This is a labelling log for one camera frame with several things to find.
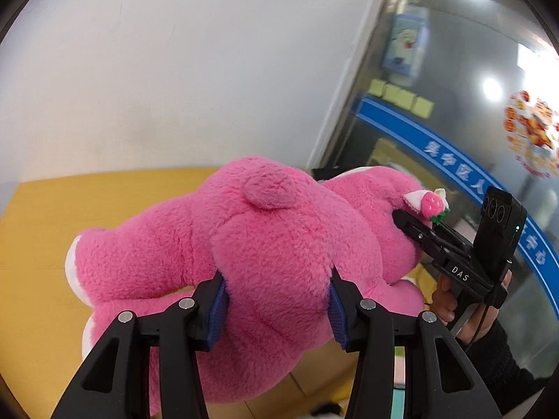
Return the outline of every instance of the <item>stuffed animal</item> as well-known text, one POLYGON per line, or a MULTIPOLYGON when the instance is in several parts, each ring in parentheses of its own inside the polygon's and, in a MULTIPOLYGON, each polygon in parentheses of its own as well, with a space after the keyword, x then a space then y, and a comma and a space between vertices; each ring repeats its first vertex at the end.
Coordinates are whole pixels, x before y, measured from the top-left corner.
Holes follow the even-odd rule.
MULTIPOLYGON (((389 310, 423 310, 421 292, 401 280, 420 251, 392 222, 396 208, 428 223, 444 211, 445 199, 389 168, 357 169, 320 184, 301 170, 248 157, 224 166, 195 193, 115 229, 85 230, 65 263, 72 290, 93 307, 83 356, 122 310, 161 312, 219 270, 230 302, 222 339, 211 353, 197 354, 203 393, 209 402, 255 397, 303 352, 332 338, 326 311, 333 265, 389 310)), ((155 414, 156 348, 150 366, 155 414)))

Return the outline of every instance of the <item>blue banner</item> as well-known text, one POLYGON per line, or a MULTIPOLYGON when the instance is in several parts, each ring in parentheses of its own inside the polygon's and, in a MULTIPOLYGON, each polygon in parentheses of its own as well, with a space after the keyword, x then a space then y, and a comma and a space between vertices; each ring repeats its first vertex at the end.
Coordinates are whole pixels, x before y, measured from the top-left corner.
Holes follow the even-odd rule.
MULTIPOLYGON (((490 185, 504 189, 462 151, 409 117, 370 98, 363 99, 357 117, 421 156, 480 205, 490 185)), ((538 276, 559 317, 559 263, 553 246, 530 216, 518 250, 538 276)))

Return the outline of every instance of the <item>black cable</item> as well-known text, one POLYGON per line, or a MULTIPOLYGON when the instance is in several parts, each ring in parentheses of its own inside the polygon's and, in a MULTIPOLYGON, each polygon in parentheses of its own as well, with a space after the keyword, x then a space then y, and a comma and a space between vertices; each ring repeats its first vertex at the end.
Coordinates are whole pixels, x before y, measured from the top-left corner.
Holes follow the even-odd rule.
POLYGON ((470 347, 472 346, 472 344, 476 341, 477 336, 480 334, 481 331, 481 327, 484 325, 484 321, 485 321, 485 317, 487 316, 487 311, 489 310, 489 306, 487 306, 487 304, 485 305, 485 309, 483 314, 481 315, 481 320, 480 320, 480 324, 477 325, 477 329, 476 332, 473 333, 473 337, 472 340, 470 340, 470 342, 468 343, 468 346, 466 346, 466 349, 464 350, 464 352, 466 354, 468 354, 468 352, 470 351, 470 347))

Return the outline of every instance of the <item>yellow sticky note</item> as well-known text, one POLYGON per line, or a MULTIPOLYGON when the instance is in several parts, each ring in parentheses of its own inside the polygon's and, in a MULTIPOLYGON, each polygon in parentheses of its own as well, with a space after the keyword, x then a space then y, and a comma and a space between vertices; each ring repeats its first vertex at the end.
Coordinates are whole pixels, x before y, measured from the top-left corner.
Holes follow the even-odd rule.
POLYGON ((385 94, 384 96, 382 96, 382 98, 384 100, 387 100, 388 102, 392 102, 393 104, 395 104, 398 100, 398 95, 400 94, 401 89, 402 88, 400 88, 399 86, 392 85, 392 83, 387 83, 385 87, 385 94))
POLYGON ((372 94, 376 97, 381 97, 384 93, 384 86, 386 85, 386 80, 373 79, 371 80, 371 85, 369 85, 368 94, 372 94))
POLYGON ((435 104, 424 97, 418 97, 412 107, 412 113, 420 118, 429 118, 435 104))
POLYGON ((395 104, 404 110, 409 110, 412 108, 412 103, 414 101, 415 93, 411 91, 401 89, 398 93, 398 99, 396 99, 395 104))

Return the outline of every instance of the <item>human hand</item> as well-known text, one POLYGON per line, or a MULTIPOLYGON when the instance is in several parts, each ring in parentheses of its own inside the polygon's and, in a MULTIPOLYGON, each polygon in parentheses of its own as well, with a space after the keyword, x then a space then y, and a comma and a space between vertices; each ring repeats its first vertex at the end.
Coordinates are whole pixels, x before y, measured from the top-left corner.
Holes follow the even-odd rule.
MULTIPOLYGON (((507 272, 507 275, 502 281, 502 286, 507 288, 509 286, 510 280, 513 276, 513 273, 510 271, 507 272)), ((437 289, 433 293, 432 303, 430 310, 435 313, 439 317, 439 319, 443 322, 446 326, 449 322, 454 320, 455 314, 454 310, 458 306, 458 302, 456 298, 450 291, 451 289, 451 281, 448 277, 443 276, 442 274, 439 275, 439 281, 437 282, 437 289)), ((462 329, 458 333, 457 337, 465 344, 469 345, 473 335, 476 333, 477 327, 480 324, 481 317, 484 313, 485 306, 480 304, 476 311, 473 312, 471 318, 462 326, 462 329)), ((497 319, 497 315, 499 314, 499 310, 495 307, 490 307, 487 310, 487 315, 484 319, 483 324, 481 325, 481 329, 479 334, 476 337, 476 341, 480 340, 480 338, 484 337, 493 323, 497 319)))

